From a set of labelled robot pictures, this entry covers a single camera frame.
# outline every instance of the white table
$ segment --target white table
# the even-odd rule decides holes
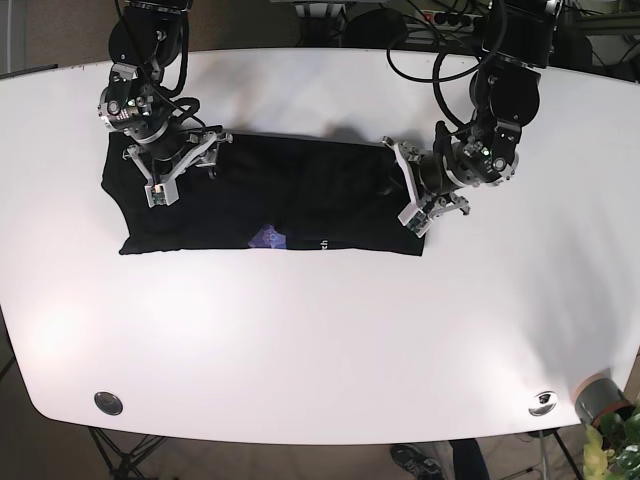
[[[430,75],[433,55],[395,57]],[[428,441],[576,423],[581,380],[610,368],[625,384],[640,343],[637,86],[545,71],[515,179],[465,190],[471,216],[443,218],[422,258],[121,257],[125,222],[100,188],[109,68],[0,82],[0,303],[43,415],[210,440]],[[189,68],[185,95],[231,129],[429,145],[443,118],[383,52],[210,52]],[[467,88],[444,88],[464,118]],[[559,405],[534,418],[545,390]],[[99,411],[98,391],[124,412]]]

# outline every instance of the black t-shirt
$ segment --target black t-shirt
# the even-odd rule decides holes
[[[180,199],[149,208],[147,181],[111,134],[102,187],[129,229],[120,253],[195,249],[358,248],[421,255],[424,240],[403,227],[409,202],[393,152],[382,146],[234,135],[217,175],[189,168]]]

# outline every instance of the potted plant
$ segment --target potted plant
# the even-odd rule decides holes
[[[587,428],[585,480],[640,479],[640,407],[604,375],[584,382],[574,404]]]

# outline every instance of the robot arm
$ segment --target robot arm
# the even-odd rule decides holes
[[[501,9],[491,10],[485,54],[494,48],[502,22],[507,21],[504,40],[471,81],[472,120],[453,133],[438,122],[432,152],[390,138],[383,141],[394,150],[409,191],[410,203],[398,218],[419,237],[445,213],[460,210],[469,214],[469,202],[455,191],[481,184],[497,186],[513,177],[522,129],[538,113],[540,74],[531,67],[548,64],[562,0],[502,1],[508,20],[502,18]],[[436,64],[443,58],[441,54]],[[438,97],[439,88],[434,87]],[[459,142],[452,144],[452,138]]]
[[[124,152],[147,179],[149,207],[179,198],[176,178],[187,168],[207,168],[213,176],[218,145],[232,141],[221,127],[185,130],[200,102],[178,97],[187,77],[188,12],[192,0],[130,1],[109,39],[114,63],[98,115],[109,130],[135,140]],[[173,90],[164,88],[164,70],[182,51],[180,76]]]
[[[98,111],[110,130],[124,132],[136,141],[124,155],[148,181],[149,207],[177,201],[175,180],[191,166],[207,168],[213,177],[218,145],[233,140],[221,127],[207,128],[195,116],[198,100],[172,100],[186,81],[192,1],[128,0],[109,40],[114,66]],[[469,202],[457,196],[457,190],[495,186],[513,177],[522,129],[539,107],[540,75],[531,67],[547,66],[562,2],[494,0],[500,8],[491,9],[480,55],[484,60],[471,82],[475,106],[471,121],[457,121],[461,128],[456,132],[438,122],[433,151],[383,140],[394,151],[409,192],[410,203],[399,220],[419,237],[447,212],[469,213]],[[178,85],[167,90],[161,86],[164,69],[180,51]],[[436,64],[443,59],[441,54]],[[438,80],[424,83],[434,83],[436,98],[442,99]],[[448,109],[443,111],[453,116]],[[190,118],[202,128],[185,130],[182,124]]]

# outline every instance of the floor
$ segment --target floor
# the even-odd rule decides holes
[[[286,47],[299,38],[289,5],[267,0],[197,0],[191,14],[192,50]],[[26,66],[61,66],[106,60],[107,42],[116,17],[110,0],[26,2]],[[0,367],[10,356],[0,334]],[[640,368],[630,388],[640,390]],[[0,468],[7,479],[107,479],[107,470],[86,428],[42,417],[31,405],[19,369],[13,367],[0,385]],[[561,431],[579,461],[581,427]],[[124,448],[136,435],[113,432]],[[548,440],[554,480],[575,478],[553,439]],[[526,435],[480,439],[491,478],[504,479],[539,463],[539,445]],[[447,462],[445,444],[432,446]],[[388,455],[388,446],[309,447],[229,444],[170,439],[142,466],[162,480],[409,480]],[[541,478],[537,472],[521,477]]]

